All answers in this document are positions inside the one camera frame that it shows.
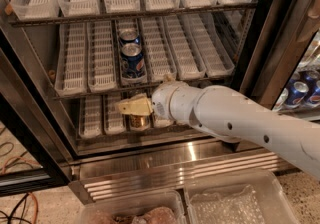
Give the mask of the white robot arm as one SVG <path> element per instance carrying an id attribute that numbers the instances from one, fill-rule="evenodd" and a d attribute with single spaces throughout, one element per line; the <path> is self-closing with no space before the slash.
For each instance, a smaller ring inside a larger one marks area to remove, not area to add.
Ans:
<path id="1" fill-rule="evenodd" d="M 269 110 L 229 87 L 166 81 L 150 97 L 138 94 L 116 107 L 124 115 L 153 113 L 226 142 L 250 141 L 320 178 L 320 125 Z"/>

